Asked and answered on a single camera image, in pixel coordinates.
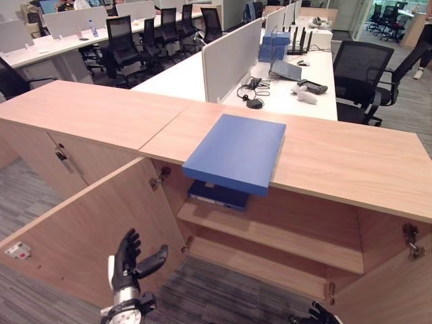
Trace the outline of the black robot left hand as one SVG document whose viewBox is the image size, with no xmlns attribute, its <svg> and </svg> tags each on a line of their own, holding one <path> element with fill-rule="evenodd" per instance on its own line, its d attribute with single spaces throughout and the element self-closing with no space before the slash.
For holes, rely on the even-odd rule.
<svg viewBox="0 0 432 324">
<path fill-rule="evenodd" d="M 119 248 L 113 255 L 112 275 L 109 276 L 115 293 L 123 288 L 139 290 L 138 280 L 152 275 L 167 261 L 169 250 L 168 246 L 163 244 L 158 252 L 138 263 L 136 259 L 141 253 L 140 245 L 140 234 L 134 228 L 130 229 L 119 243 Z"/>
</svg>

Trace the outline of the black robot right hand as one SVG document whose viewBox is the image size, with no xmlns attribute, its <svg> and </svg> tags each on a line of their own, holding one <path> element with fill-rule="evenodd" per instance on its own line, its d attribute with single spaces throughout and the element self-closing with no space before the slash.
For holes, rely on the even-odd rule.
<svg viewBox="0 0 432 324">
<path fill-rule="evenodd" d="M 327 309 L 325 309 L 318 302 L 313 301 L 311 308 L 308 310 L 309 317 L 299 317 L 290 315 L 288 321 L 291 324 L 342 324 L 340 318 Z"/>
</svg>

